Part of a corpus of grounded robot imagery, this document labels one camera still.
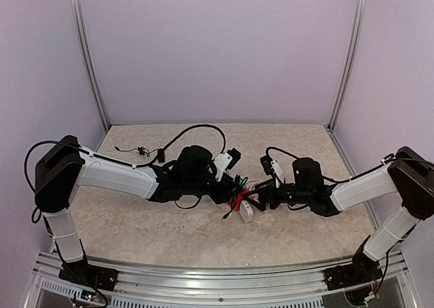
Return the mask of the black power adapter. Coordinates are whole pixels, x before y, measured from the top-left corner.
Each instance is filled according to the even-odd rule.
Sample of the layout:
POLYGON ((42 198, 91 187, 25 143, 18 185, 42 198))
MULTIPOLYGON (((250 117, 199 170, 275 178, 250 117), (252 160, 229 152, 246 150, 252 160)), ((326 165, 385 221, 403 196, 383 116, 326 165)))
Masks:
POLYGON ((164 149, 158 149, 158 151, 157 151, 157 161, 159 163, 165 163, 165 150, 164 149))

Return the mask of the pink round power strip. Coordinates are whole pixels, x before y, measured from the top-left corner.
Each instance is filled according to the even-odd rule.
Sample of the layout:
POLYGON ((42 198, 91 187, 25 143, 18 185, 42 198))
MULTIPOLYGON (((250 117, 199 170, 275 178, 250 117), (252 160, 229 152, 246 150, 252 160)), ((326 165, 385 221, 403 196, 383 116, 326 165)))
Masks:
POLYGON ((232 211, 232 212, 238 212, 239 211, 239 204, 237 204, 237 203, 234 204, 232 202, 227 202, 227 203, 223 203, 223 204, 216 204, 216 207, 224 213, 227 213, 230 211, 232 211))

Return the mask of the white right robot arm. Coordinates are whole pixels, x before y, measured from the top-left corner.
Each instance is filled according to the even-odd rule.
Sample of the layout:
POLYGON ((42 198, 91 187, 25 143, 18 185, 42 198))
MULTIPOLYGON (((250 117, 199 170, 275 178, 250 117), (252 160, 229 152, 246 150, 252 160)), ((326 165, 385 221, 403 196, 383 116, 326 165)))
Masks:
POLYGON ((260 162, 271 179, 243 196, 260 211, 287 204, 306 206, 316 215, 332 217, 383 195, 400 196, 400 207, 364 240, 349 264, 325 270, 330 290, 383 277, 385 271, 379 267, 380 259, 419 222, 433 215, 433 163, 409 147, 384 157, 375 168, 342 181, 326 178, 319 162, 310 157, 293 161, 293 183, 284 181, 278 163, 270 155, 261 157, 260 162))

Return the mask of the red cube socket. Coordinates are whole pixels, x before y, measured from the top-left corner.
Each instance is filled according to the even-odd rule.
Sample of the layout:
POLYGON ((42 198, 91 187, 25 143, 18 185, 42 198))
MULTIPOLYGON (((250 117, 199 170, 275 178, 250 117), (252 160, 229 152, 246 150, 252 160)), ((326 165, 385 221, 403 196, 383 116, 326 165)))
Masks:
POLYGON ((241 193, 239 193, 236 197, 230 199, 226 204, 235 212, 239 211, 239 207, 241 202, 244 200, 244 195, 249 193, 248 189, 244 189, 241 193))

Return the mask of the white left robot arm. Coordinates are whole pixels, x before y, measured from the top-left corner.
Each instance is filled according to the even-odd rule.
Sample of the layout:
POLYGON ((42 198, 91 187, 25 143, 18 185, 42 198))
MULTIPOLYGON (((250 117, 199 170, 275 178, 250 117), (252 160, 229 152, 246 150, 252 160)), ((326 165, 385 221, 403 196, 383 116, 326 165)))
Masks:
POLYGON ((37 162, 35 180, 29 184, 35 196, 32 219, 44 219, 62 261, 64 280, 93 286, 105 277, 117 277, 116 270, 88 262, 69 212, 79 187, 114 190, 162 204, 186 195, 208 196, 216 204, 225 204, 239 191, 239 183, 227 174, 241 158, 237 149, 213 156, 206 148, 192 145, 168 163, 158 157, 158 165, 136 165, 82 147, 75 136, 48 143, 52 148, 37 162))

